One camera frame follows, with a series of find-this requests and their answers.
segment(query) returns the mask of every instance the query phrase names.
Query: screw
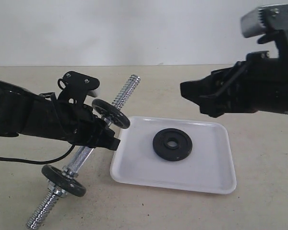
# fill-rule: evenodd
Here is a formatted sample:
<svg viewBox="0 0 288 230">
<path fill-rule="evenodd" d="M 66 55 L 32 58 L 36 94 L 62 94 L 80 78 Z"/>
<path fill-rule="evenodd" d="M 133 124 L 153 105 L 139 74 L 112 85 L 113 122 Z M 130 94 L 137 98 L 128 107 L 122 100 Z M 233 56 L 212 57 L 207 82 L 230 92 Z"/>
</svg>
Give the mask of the screw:
<svg viewBox="0 0 288 230">
<path fill-rule="evenodd" d="M 121 89 L 119 94 L 114 99 L 112 105 L 115 106 L 117 109 L 121 109 L 122 106 L 126 103 L 134 89 L 138 86 L 140 82 L 140 77 L 136 75 L 131 75 L 130 78 L 127 80 L 124 87 Z M 78 171 L 83 166 L 87 158 L 93 152 L 93 148 L 89 148 L 86 146 L 81 146 L 77 152 L 75 153 L 72 160 L 69 162 L 68 166 L 64 166 L 64 171 L 70 171 L 74 174 L 78 174 Z M 59 196 L 54 194 L 52 191 L 48 193 L 46 198 L 42 201 L 42 203 L 38 206 L 36 211 L 33 213 L 32 217 L 27 221 L 26 227 L 30 230 L 37 230 L 41 226 L 41 224 L 45 221 L 46 217 L 56 204 Z"/>
<path fill-rule="evenodd" d="M 279 9 L 274 8 L 270 10 L 272 17 L 276 17 L 279 14 Z"/>
</svg>

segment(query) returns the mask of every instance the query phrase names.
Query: black cable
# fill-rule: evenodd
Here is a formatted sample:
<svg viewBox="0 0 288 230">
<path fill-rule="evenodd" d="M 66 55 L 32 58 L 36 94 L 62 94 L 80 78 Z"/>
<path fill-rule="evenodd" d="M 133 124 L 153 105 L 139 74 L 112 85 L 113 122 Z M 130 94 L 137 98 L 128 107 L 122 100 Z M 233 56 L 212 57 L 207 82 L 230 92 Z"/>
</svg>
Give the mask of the black cable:
<svg viewBox="0 0 288 230">
<path fill-rule="evenodd" d="M 19 163 L 26 163 L 26 164 L 51 164 L 51 163 L 60 161 L 64 159 L 65 157 L 67 157 L 74 148 L 75 148 L 75 145 L 72 145 L 64 155 L 58 158 L 55 158 L 53 160 L 49 160 L 49 161 L 30 161 L 30 160 L 25 160 L 25 159 L 7 158 L 7 157 L 0 157 L 0 161 L 19 162 Z"/>
</svg>

